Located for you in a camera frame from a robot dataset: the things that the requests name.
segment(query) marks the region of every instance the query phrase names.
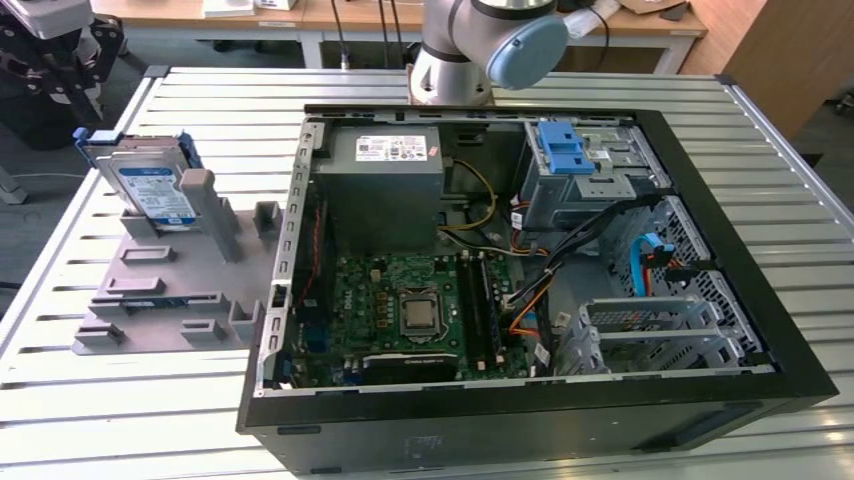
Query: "table leg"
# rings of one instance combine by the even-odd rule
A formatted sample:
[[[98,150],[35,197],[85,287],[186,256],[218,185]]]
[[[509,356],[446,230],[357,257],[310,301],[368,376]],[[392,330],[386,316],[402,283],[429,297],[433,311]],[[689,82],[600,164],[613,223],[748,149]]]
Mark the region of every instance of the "table leg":
[[[9,205],[19,205],[26,200],[26,192],[11,176],[0,167],[0,201]]]
[[[691,45],[693,44],[693,37],[669,37],[671,44],[661,53],[661,58],[655,65],[655,75],[675,75],[679,73],[684,58],[688,56]]]
[[[322,34],[305,30],[298,32],[298,43],[302,46],[302,60],[305,68],[322,68],[322,55],[320,55],[320,43]]]

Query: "gray 3d printed holder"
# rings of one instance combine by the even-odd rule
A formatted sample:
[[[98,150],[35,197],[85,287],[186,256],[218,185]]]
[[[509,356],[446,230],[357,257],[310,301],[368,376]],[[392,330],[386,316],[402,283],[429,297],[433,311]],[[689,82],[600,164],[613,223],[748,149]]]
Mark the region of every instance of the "gray 3d printed holder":
[[[160,235],[146,217],[125,212],[128,235],[74,335],[78,355],[248,346],[264,318],[278,204],[233,212],[204,169],[185,170],[178,188],[198,228]]]

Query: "desk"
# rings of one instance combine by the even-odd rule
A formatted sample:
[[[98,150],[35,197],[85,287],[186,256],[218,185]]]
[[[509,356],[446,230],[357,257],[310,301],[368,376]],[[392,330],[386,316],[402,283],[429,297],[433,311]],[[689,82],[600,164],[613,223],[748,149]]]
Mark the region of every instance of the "desk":
[[[388,38],[396,40],[390,6],[385,0]],[[320,43],[337,42],[334,17],[328,0],[300,0],[290,11],[257,9],[252,17],[201,18],[201,0],[91,0],[97,13],[124,20],[130,39],[192,38],[198,40],[296,40],[302,46],[305,68],[322,68]],[[376,0],[337,0],[344,39],[381,42],[381,23]],[[420,41],[421,7],[416,0],[397,2],[397,17],[404,42]],[[656,14],[637,16],[619,10],[608,19],[611,46],[660,48],[664,53],[655,67],[656,74],[675,74],[693,40],[705,34],[705,27],[687,13],[681,21],[669,22]],[[604,30],[597,28],[568,45],[604,44]]]
[[[393,478],[849,479],[854,221],[749,100],[705,76],[552,74],[493,94],[498,105],[663,112],[840,394],[689,452]],[[401,72],[173,68],[142,79],[116,129],[194,135],[240,210],[285,200],[305,103],[405,101]],[[78,357],[67,348],[124,233],[121,210],[91,171],[0,322],[2,478],[290,478],[233,431],[246,350]]]

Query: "green motherboard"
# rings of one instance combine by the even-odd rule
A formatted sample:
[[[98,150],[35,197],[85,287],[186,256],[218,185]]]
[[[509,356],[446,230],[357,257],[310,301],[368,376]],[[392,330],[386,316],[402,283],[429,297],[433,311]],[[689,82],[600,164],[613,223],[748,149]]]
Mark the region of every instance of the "green motherboard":
[[[500,363],[492,362],[485,368],[466,358],[470,350],[465,341],[470,336],[460,305],[457,262],[453,255],[338,257],[328,350],[310,355],[305,365],[313,386],[357,383],[346,375],[349,363],[390,353],[454,355],[454,380],[526,376],[520,344],[501,345]],[[485,268],[492,298],[500,299],[510,291],[506,260],[494,255],[484,256],[478,262]]]

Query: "slotted aluminum table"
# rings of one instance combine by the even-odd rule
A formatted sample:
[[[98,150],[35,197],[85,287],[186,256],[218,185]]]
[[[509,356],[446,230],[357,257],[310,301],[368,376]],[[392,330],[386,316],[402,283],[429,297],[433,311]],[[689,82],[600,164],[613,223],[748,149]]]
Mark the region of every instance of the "slotted aluminum table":
[[[494,98],[664,113],[840,394],[687,453],[394,477],[852,478],[854,222],[740,90],[711,77],[561,74]],[[284,200],[305,103],[405,99],[396,72],[172,68],[142,80],[117,128],[188,131],[241,209]],[[2,478],[286,477],[233,431],[246,351],[78,357],[67,348],[122,234],[120,211],[90,172],[0,322]]]

